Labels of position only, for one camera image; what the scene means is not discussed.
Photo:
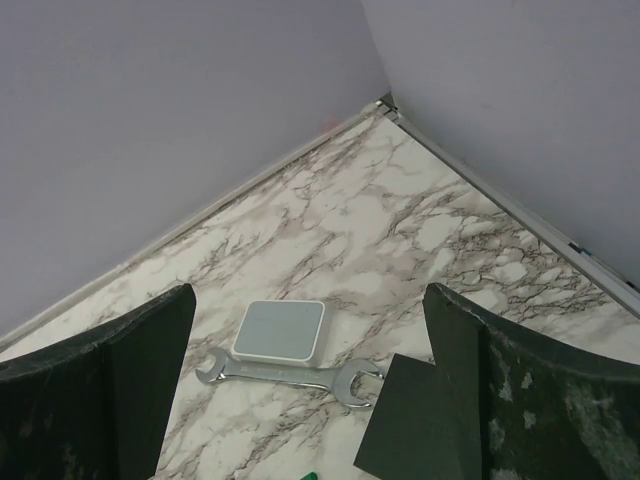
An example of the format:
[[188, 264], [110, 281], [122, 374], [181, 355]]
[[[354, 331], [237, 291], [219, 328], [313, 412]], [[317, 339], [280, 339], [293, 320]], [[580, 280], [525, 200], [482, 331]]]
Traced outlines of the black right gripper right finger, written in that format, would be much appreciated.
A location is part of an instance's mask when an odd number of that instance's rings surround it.
[[431, 283], [422, 301], [466, 479], [636, 479], [639, 367]]

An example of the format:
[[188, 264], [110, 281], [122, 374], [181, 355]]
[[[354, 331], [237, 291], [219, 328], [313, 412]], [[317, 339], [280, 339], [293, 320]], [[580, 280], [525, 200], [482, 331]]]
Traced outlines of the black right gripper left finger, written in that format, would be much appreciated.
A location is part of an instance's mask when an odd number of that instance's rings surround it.
[[2, 362], [2, 478], [153, 477], [194, 315], [182, 284]]

